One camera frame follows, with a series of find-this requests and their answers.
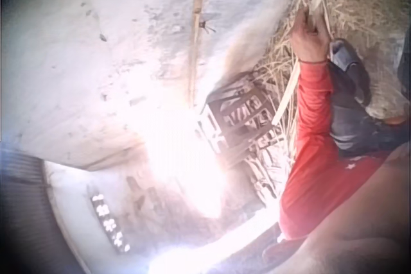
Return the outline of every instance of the white surface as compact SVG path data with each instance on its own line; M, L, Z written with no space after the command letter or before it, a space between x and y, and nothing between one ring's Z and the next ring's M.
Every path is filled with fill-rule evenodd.
M251 69L290 0L204 0L197 103ZM143 103L182 103L192 0L2 0L3 139L83 169L139 152Z

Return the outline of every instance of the hand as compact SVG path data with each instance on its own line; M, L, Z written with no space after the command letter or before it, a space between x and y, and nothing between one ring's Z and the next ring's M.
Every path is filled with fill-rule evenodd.
M301 8L295 16L291 29L291 46L299 60L303 62L324 62L328 58L329 36L324 14L313 15L315 27L309 26L308 8Z

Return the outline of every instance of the wooden stick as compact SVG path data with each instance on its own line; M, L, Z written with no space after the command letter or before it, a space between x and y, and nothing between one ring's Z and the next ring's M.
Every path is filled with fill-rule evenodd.
M272 120L273 125L277 125L280 122L285 110L287 109L288 102L290 101L291 96L293 95L295 86L297 86L299 75L300 75L300 63L297 59L294 63L294 67L293 67L293 71L291 72L290 79L288 80L287 88L285 88L284 96L281 99L280 105L278 106L277 112L275 113L274 118Z
M321 1L322 0L311 0L310 12L314 12L319 7ZM277 109L277 113L275 114L272 120L273 125L278 125L278 122L280 121L285 110L287 109L291 96L293 95L295 87L298 84L299 75L300 75L300 63L298 59L296 59L296 62L294 63L293 71L290 76L290 80L288 81L287 88L284 91L284 96L281 99L280 105L278 106L278 109Z
M191 51L189 54L188 67L188 104L194 107L195 83L197 79L197 54L198 54L198 31L200 29L200 16L203 0L193 0L193 26L191 30Z

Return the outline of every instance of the gray pants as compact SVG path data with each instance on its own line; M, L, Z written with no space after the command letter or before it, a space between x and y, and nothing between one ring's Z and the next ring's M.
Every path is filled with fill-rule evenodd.
M410 123L397 126L371 117L354 98L355 86L348 75L332 62L333 122L331 136L342 157L356 157L379 150L392 151L410 140Z

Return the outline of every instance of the sleeve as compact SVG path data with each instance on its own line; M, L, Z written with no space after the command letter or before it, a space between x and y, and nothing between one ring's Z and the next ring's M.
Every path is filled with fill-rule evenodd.
M297 156L304 145L313 137L332 141L331 93L333 84L328 63L308 64L301 62L299 86L297 89Z
M280 200L279 224L286 239L305 237L323 215L323 193L333 183L324 175L338 160L331 130L333 85L328 64L301 63L297 88L297 156Z

